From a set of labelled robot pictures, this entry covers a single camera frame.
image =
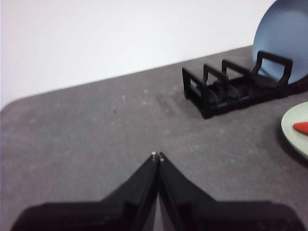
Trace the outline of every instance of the dish rack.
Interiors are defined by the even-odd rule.
[[[284,72],[279,81],[258,73],[263,59],[284,66]],[[295,83],[288,84],[292,66],[291,59],[259,51],[256,65],[251,71],[225,59],[222,60],[221,71],[204,64],[202,79],[186,68],[182,68],[185,98],[192,101],[203,118],[207,119],[214,115],[307,91],[308,75]],[[242,76],[229,79],[228,68]],[[208,73],[217,78],[210,85],[206,84]]]

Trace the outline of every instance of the white plate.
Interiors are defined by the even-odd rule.
[[[293,128],[297,122],[308,121],[308,102],[301,103],[287,111],[281,120],[284,135],[291,145],[308,159],[308,136]]]

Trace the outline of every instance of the gray surface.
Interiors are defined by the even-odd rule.
[[[185,100],[181,67],[201,75],[251,47],[16,101],[1,112],[1,230],[28,206],[100,200],[152,151],[217,200],[272,200],[308,226],[308,163],[285,140],[282,115],[308,92],[204,120]],[[161,230],[160,211],[155,229]]]

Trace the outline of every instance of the red object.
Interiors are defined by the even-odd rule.
[[[293,128],[300,133],[308,135],[308,121],[307,122],[299,122],[293,125]]]

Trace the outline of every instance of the plate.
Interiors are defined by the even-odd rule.
[[[308,121],[308,102],[301,103],[287,111],[281,120],[282,131],[291,145],[308,159],[308,136],[293,128],[297,122]]]
[[[263,50],[293,60],[289,84],[308,74],[308,0],[277,0],[263,16],[255,35],[253,59]],[[264,60],[260,74],[274,80],[284,66]]]

